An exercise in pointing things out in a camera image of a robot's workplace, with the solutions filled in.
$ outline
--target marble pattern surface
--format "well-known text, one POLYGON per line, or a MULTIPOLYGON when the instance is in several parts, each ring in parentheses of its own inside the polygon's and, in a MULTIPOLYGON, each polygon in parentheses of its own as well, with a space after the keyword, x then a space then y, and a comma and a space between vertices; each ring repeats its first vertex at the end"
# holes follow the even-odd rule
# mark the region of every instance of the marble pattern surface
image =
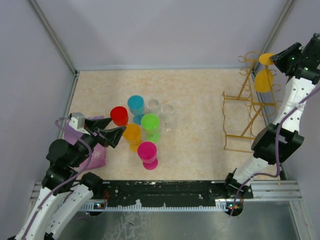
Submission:
MULTIPOLYGON (((159 164, 155 170, 144 169, 138 155, 130 151, 122 137, 115 149, 107 148, 106 166, 90 171, 105 180, 224 180, 251 155, 223 150, 222 92, 237 95, 243 82, 238 69, 81 72, 70 112, 108 117, 116 106, 128 109, 127 100, 132 95, 143 96, 145 103, 157 99, 161 104, 173 104, 176 111, 174 131, 161 129, 161 139, 156 144, 159 164)), ((226 130, 231 134, 241 133, 250 120, 243 102, 226 102, 225 113, 226 130)), ((132 121, 129 112, 129 123, 132 121)), ((253 133, 264 127, 259 116, 253 133)), ((230 144, 250 150, 251 142, 240 140, 230 144)), ((274 166, 265 170, 275 171, 274 166)))

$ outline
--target purple cloth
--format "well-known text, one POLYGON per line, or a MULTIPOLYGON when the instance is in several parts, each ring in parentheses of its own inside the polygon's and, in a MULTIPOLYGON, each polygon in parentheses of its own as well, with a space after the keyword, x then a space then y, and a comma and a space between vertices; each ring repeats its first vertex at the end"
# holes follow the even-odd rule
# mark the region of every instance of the purple cloth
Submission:
MULTIPOLYGON (((103 119, 104 116, 95 116, 95 117, 90 117, 88 119, 103 119)), ((76 131, 75 129, 73 129, 69 123, 66 124, 65 129, 69 132, 71 132, 72 134, 76 135, 77 137, 81 137, 83 135, 82 132, 76 131)), ((68 133, 64 134, 64 139, 70 143, 70 144, 75 144, 76 143, 76 139, 71 136, 68 133)), ((86 159, 83 163, 80 164, 79 169, 82 169, 86 163, 88 162, 88 159, 86 159)), ((90 161, 90 164, 88 165, 88 167, 86 168, 87 170, 89 169, 96 169, 96 168, 100 168, 106 165, 106 148, 104 146, 101 146, 99 143, 94 147, 93 152, 92 152, 92 158, 90 161)))

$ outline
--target purple cable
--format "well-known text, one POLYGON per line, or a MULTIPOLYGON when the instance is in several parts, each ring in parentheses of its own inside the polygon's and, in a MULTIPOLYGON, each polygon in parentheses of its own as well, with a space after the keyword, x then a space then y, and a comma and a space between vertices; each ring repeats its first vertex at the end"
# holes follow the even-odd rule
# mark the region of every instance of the purple cable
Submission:
MULTIPOLYGON (((303 104, 305 101, 307 101, 309 98, 311 98, 312 96, 314 96, 315 94, 317 94, 320 91, 320 87, 318 87, 316 90, 312 91, 308 96, 306 96, 304 99, 302 99, 299 104, 303 104)), ((249 177, 246 181, 244 181, 244 183, 241 184, 241 186, 238 188, 238 190, 236 191, 233 203, 232 203, 232 210, 230 212, 230 216, 232 216, 232 214, 234 213, 234 206, 236 204, 237 201, 237 197, 241 191, 241 189, 250 181, 250 179, 254 178, 255 176, 258 175, 264 175, 264 176, 268 176, 268 177, 272 177, 272 178, 277 178, 280 175, 280 156, 279 156, 279 137, 280 137, 280 130, 282 128, 282 125, 284 124, 284 122, 296 111, 298 110, 297 107, 294 107, 280 122, 279 125, 276 129, 276 133, 275 133, 275 163, 276 163, 276 173, 275 175, 269 174, 269 173, 264 173, 264 172, 257 172, 254 173, 251 177, 249 177)))
POLYGON ((68 133, 70 134, 71 136, 73 136, 74 138, 76 138, 80 143, 82 143, 89 151, 89 156, 88 156, 88 161, 86 162, 85 166, 76 174, 74 175, 73 177, 67 179, 66 181, 60 183, 58 186, 56 186, 54 189, 51 190, 51 192, 49 192, 45 198, 42 200, 42 202, 39 204, 39 206, 37 207, 38 210, 36 212, 34 212, 28 226, 26 227, 25 229, 25 232, 24 234, 22 235, 22 240, 25 240, 26 239, 26 236, 33 224, 33 222, 35 221, 37 215, 38 215, 38 212, 39 210, 41 210, 42 206, 45 204, 45 202, 48 200, 48 198, 55 192, 57 191, 59 188, 63 187, 64 185, 66 185, 67 183, 70 183, 71 181, 75 180, 80 174, 82 174, 86 168, 88 167, 88 165, 90 164, 90 161, 91 161, 91 157, 92 157, 92 150, 90 148, 90 146, 84 141, 82 140, 80 137, 77 137, 76 135, 74 135, 72 132, 66 130, 65 128, 63 128, 62 126, 59 125, 59 121, 62 121, 62 120, 66 120, 67 118, 66 117, 60 117, 58 118, 57 120, 54 121, 54 124, 58 127, 58 129, 64 131, 65 133, 68 133))

